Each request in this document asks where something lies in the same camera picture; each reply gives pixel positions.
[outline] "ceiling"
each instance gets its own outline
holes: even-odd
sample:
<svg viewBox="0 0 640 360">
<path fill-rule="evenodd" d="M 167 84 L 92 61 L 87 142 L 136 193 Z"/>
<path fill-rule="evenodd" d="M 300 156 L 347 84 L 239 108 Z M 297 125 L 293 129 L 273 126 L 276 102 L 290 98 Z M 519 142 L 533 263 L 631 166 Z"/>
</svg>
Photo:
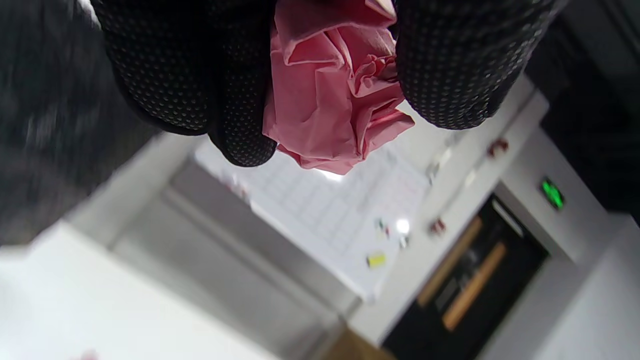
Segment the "ceiling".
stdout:
<svg viewBox="0 0 640 360">
<path fill-rule="evenodd" d="M 640 219 L 640 2 L 573 0 L 527 75 L 551 103 L 542 128 L 596 198 Z"/>
</svg>

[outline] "green exit sign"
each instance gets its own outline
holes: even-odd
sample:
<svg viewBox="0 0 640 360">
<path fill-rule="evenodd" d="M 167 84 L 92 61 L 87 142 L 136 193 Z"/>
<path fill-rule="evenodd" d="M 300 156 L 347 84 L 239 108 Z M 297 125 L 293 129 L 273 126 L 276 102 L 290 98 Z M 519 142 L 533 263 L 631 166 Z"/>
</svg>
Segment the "green exit sign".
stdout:
<svg viewBox="0 0 640 360">
<path fill-rule="evenodd" d="M 562 210 L 564 207 L 564 195 L 560 192 L 560 189 L 554 184 L 548 177 L 542 180 L 540 185 L 542 192 L 545 194 L 549 204 L 556 210 Z"/>
</svg>

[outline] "pink paper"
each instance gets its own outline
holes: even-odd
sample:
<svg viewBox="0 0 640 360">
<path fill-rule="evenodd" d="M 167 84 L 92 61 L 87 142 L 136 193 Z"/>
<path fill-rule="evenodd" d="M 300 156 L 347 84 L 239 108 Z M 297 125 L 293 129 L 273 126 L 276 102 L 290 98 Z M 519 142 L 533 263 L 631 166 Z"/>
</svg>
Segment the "pink paper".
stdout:
<svg viewBox="0 0 640 360">
<path fill-rule="evenodd" d="M 346 174 L 414 125 L 396 110 L 390 0 L 279 0 L 263 132 L 303 168 Z"/>
</svg>

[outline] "dotted grip pattern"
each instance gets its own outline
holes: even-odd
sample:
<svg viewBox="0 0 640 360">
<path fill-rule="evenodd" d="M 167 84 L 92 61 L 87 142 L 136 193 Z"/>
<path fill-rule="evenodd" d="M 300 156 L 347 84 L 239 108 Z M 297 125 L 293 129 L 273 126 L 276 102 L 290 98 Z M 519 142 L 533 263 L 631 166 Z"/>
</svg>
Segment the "dotted grip pattern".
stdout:
<svg viewBox="0 0 640 360">
<path fill-rule="evenodd" d="M 92 0 L 116 80 L 138 115 L 165 131 L 209 134 L 229 162 L 267 162 L 271 84 L 264 0 Z"/>
<path fill-rule="evenodd" d="M 565 0 L 396 0 L 404 96 L 445 129 L 493 116 Z"/>
<path fill-rule="evenodd" d="M 231 163 L 253 167 L 276 148 L 262 135 L 275 1 L 92 4 L 116 80 L 140 117 L 173 133 L 207 133 Z M 480 125 L 566 2 L 396 0 L 398 78 L 408 102 L 438 127 Z"/>
</svg>

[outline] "yellow label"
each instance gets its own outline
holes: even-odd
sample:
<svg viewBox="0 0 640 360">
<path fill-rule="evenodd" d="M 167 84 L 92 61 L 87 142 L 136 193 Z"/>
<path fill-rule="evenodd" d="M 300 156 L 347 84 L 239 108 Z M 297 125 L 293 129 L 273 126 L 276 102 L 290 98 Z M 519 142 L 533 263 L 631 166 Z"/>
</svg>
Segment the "yellow label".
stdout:
<svg viewBox="0 0 640 360">
<path fill-rule="evenodd" d="M 369 264 L 369 268 L 372 268 L 372 269 L 379 268 L 383 266 L 386 262 L 387 262 L 387 257 L 382 252 L 370 255 L 367 258 L 367 264 Z"/>
</svg>

